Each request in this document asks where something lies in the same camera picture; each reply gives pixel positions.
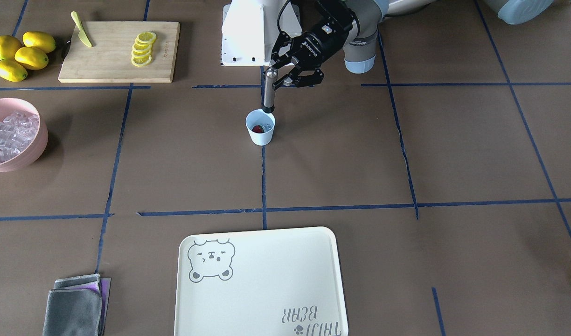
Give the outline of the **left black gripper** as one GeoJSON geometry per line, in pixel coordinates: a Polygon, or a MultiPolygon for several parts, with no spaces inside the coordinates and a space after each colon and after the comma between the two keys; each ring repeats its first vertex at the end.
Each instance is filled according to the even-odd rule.
{"type": "Polygon", "coordinates": [[[321,15],[320,21],[309,31],[292,37],[281,28],[281,15],[289,3],[285,2],[276,19],[278,36],[267,68],[276,76],[273,90],[319,85],[325,78],[321,65],[359,32],[358,17],[345,0],[317,0],[315,8],[321,15]],[[279,69],[293,64],[296,68],[279,77],[279,69]]]}

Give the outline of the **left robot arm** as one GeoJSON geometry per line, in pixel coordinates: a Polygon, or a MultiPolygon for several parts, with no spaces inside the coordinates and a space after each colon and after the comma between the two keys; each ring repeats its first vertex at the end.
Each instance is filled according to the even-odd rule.
{"type": "Polygon", "coordinates": [[[375,62],[378,26],[430,4],[430,0],[316,0],[320,18],[308,30],[292,35],[279,28],[265,70],[265,90],[320,84],[323,64],[340,51],[349,72],[368,72],[375,62]]]}

